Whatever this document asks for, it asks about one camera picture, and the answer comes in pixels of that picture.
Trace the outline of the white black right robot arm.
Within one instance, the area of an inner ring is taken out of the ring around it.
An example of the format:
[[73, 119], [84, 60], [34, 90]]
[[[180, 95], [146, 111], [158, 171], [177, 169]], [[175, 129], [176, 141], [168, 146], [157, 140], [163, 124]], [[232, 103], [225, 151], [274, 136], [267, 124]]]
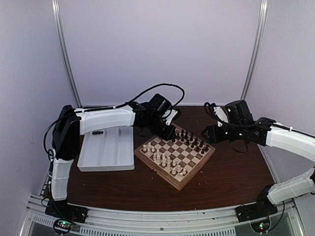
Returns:
[[[245, 100], [236, 100], [222, 107], [205, 102], [203, 108], [217, 122], [207, 126], [201, 133], [210, 144], [243, 141], [246, 146], [255, 143], [265, 150], [305, 158], [309, 163], [315, 161], [314, 135], [285, 126], [271, 118], [254, 119]], [[311, 167], [303, 173], [291, 174], [288, 179], [265, 187], [252, 206], [252, 212], [255, 216], [262, 217], [280, 202], [314, 192], [315, 168]]]

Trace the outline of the wooden chess board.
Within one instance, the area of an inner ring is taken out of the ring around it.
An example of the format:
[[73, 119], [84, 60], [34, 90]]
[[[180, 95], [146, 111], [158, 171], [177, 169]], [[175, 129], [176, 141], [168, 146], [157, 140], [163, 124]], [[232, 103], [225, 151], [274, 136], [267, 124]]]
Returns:
[[165, 181], [182, 190], [216, 149], [177, 125], [175, 132], [174, 140], [165, 141], [154, 136], [139, 146], [134, 154]]

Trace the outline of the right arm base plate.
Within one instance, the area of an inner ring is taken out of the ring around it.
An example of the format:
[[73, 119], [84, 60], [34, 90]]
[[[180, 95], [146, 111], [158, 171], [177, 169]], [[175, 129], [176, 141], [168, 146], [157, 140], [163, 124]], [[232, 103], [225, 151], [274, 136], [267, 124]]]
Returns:
[[245, 222], [275, 214], [278, 212], [278, 209], [275, 205], [259, 202], [249, 205], [240, 205], [235, 208], [235, 211], [238, 221]]

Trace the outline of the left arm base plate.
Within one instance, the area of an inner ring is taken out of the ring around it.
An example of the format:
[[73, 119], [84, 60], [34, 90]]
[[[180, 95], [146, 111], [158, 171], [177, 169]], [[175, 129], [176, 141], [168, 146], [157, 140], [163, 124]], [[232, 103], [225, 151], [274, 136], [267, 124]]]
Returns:
[[56, 209], [53, 205], [48, 206], [45, 214], [55, 218], [64, 219], [69, 222], [85, 223], [88, 209], [81, 206], [67, 205], [65, 208]]

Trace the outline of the white plastic sorting tray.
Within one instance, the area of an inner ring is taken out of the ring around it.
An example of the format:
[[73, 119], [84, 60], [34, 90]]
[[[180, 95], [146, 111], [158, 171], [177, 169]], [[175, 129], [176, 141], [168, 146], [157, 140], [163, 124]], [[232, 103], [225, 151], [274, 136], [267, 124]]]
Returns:
[[134, 170], [133, 127], [102, 129], [85, 134], [77, 167], [82, 172]]

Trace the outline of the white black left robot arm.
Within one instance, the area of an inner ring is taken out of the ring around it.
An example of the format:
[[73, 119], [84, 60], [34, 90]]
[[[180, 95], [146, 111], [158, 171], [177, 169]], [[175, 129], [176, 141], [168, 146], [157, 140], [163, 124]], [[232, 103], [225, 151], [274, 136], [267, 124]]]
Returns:
[[172, 125], [180, 111], [162, 95], [148, 102], [129, 101], [113, 107], [62, 108], [52, 132], [51, 209], [67, 218], [71, 208], [67, 186], [71, 166], [78, 158], [82, 172], [129, 171], [135, 168], [133, 129], [148, 129], [163, 140], [175, 138]]

